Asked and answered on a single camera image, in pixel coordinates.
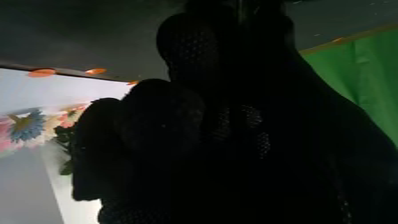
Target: ceiling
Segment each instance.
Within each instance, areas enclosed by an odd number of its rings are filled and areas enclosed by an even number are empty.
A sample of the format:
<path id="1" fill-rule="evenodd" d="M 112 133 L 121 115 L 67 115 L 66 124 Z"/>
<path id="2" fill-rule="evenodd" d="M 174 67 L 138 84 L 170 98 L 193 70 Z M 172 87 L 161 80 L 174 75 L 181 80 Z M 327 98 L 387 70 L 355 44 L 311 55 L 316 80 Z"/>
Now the ceiling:
<path id="1" fill-rule="evenodd" d="M 2 0 L 0 65 L 85 71 L 114 79 L 165 78 L 156 28 L 183 0 Z M 288 5 L 298 48 L 398 22 L 398 0 L 314 0 Z"/>

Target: green wall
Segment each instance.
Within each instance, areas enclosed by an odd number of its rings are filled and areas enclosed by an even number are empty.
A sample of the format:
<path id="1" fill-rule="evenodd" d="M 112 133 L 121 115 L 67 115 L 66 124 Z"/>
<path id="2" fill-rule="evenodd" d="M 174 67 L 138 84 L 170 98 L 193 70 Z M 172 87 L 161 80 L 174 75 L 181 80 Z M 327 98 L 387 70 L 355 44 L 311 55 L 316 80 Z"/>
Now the green wall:
<path id="1" fill-rule="evenodd" d="M 376 33 L 304 57 L 398 145 L 398 30 Z"/>

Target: dark clothing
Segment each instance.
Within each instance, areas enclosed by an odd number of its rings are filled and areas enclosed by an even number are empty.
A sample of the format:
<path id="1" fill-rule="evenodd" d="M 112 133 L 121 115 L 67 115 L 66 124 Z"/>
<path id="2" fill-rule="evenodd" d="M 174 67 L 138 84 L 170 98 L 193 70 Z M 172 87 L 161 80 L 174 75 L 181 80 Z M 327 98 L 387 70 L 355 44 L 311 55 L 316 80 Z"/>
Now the dark clothing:
<path id="1" fill-rule="evenodd" d="M 172 82 L 144 81 L 112 106 L 124 169 L 96 194 L 101 224 L 398 221 L 396 147 L 298 55 L 281 5 L 261 4 L 240 28 L 195 12 L 161 25 Z M 201 74 L 218 75 L 208 88 Z"/>

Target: hanging decoration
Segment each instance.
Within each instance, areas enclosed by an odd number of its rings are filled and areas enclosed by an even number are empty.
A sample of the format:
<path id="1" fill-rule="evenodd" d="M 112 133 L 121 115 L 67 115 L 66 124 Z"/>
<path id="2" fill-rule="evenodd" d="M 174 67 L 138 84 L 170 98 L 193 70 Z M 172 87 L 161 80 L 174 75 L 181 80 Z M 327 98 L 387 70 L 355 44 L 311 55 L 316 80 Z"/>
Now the hanging decoration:
<path id="1" fill-rule="evenodd" d="M 9 127 L 9 137 L 10 142 L 19 143 L 34 140 L 44 130 L 44 115 L 41 111 L 35 110 L 26 117 L 19 118 L 16 115 L 9 115 L 9 118 L 14 121 L 14 124 Z"/>
<path id="2" fill-rule="evenodd" d="M 9 139 L 9 127 L 10 122 L 3 119 L 0 121 L 0 153 L 10 148 L 10 139 Z"/>
<path id="3" fill-rule="evenodd" d="M 138 84 L 138 81 L 130 81 L 128 82 L 128 86 L 133 86 L 133 85 L 137 85 Z"/>
<path id="4" fill-rule="evenodd" d="M 73 127 L 73 125 L 74 125 L 74 123 L 78 121 L 78 118 L 80 118 L 80 116 L 83 114 L 83 110 L 85 110 L 83 106 L 66 110 L 66 114 L 58 118 L 58 120 L 60 120 L 60 127 L 64 127 L 64 128 Z"/>

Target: wall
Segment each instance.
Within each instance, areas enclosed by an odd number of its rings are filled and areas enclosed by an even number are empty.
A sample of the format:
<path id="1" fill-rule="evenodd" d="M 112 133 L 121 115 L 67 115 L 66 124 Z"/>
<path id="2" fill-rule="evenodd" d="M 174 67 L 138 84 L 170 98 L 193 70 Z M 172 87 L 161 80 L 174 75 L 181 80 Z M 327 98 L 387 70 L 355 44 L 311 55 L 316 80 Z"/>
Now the wall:
<path id="1" fill-rule="evenodd" d="M 37 150 L 23 149 L 0 159 L 0 177 L 0 223 L 62 224 Z"/>
<path id="2" fill-rule="evenodd" d="M 87 103 L 103 97 L 122 98 L 131 86 L 122 82 L 50 76 L 30 78 L 28 72 L 0 69 L 0 115 L 30 108 Z"/>

